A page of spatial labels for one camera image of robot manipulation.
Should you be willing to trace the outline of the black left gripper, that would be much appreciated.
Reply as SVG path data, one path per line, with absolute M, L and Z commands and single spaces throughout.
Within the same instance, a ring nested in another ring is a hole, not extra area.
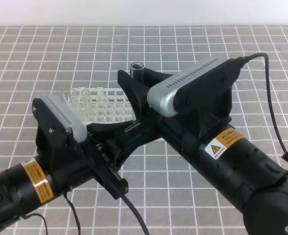
M 145 144 L 134 144 L 135 120 L 85 125 L 87 138 L 78 143 L 40 98 L 33 100 L 32 112 L 38 123 L 38 158 L 56 193 L 64 193 L 90 179 L 96 179 L 115 199 L 128 193 L 128 182 L 118 171 Z

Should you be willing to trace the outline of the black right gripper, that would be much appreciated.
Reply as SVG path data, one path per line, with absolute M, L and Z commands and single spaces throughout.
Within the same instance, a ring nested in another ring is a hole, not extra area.
M 232 89 L 222 94 L 205 94 L 197 107 L 186 114 L 165 117 L 149 107 L 149 88 L 171 77 L 172 74 L 144 68 L 142 83 L 123 70 L 118 71 L 118 84 L 127 96 L 134 111 L 134 144 L 148 143 L 163 138 L 185 159 L 195 157 L 198 150 L 210 146 L 210 141 L 230 128 Z

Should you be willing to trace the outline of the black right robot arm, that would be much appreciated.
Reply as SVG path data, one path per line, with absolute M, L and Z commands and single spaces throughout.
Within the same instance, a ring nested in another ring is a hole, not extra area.
M 121 138 L 126 147 L 163 138 L 238 211 L 250 235 L 288 235 L 288 170 L 230 124 L 232 85 L 238 71 L 214 69 L 175 91 L 174 115 L 148 102 L 167 85 L 169 74 L 145 69 L 142 81 L 118 71 L 137 122 Z

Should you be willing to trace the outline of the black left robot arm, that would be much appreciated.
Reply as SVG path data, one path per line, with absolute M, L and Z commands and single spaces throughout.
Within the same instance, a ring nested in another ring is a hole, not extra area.
M 159 138 L 151 118 L 83 124 L 52 94 L 35 98 L 32 112 L 38 154 L 0 172 L 0 232 L 91 179 L 125 198 L 119 169 L 137 147 Z

